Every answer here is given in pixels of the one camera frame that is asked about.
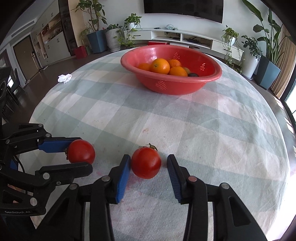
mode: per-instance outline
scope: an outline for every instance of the floor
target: floor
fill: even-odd
[[[11,113],[9,120],[11,122],[29,122],[35,107],[44,98],[47,92],[58,83],[57,79],[59,75],[72,73],[86,63],[89,63],[109,53],[109,51],[106,51],[100,54],[92,54],[83,59],[71,58],[48,66],[45,70],[35,75],[34,78],[26,85],[25,90],[27,94],[20,93],[18,99],[20,100],[21,105],[19,107],[14,107],[15,112]],[[249,82],[265,98],[280,125],[291,167],[290,185],[287,188],[294,190],[294,184],[296,184],[296,139],[290,119],[282,103],[273,95],[271,91],[264,90],[253,80],[249,80]],[[295,205],[293,204],[293,200],[295,199],[296,194],[295,196],[290,195],[284,197],[282,205],[283,208],[280,211],[281,215],[275,221],[274,228],[271,229],[271,231],[267,234],[268,240],[280,238],[291,223],[294,215],[296,214],[296,207],[294,207]]]

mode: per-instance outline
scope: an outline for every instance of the air vent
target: air vent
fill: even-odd
[[[27,23],[26,25],[24,25],[23,27],[19,28],[18,30],[16,30],[11,37],[13,38],[14,36],[18,35],[20,32],[24,31],[27,27],[33,25],[35,23],[34,20],[32,20],[31,22]]]

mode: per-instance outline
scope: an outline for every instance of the television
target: television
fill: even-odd
[[[144,0],[145,13],[176,13],[222,23],[224,0]]]

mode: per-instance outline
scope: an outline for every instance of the red box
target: red box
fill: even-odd
[[[158,45],[158,44],[160,44],[160,45],[163,45],[163,44],[168,44],[168,42],[157,42],[157,41],[149,41],[148,42],[148,45]]]
[[[76,58],[85,58],[87,56],[86,48],[85,46],[80,46],[76,49],[74,49],[74,53],[76,55]]]

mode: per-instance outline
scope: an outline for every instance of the blue plant pot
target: blue plant pot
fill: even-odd
[[[99,30],[87,35],[94,53],[101,53],[107,50],[107,41],[104,30]]]
[[[281,70],[276,65],[264,56],[261,56],[255,80],[259,86],[268,90],[280,71]]]

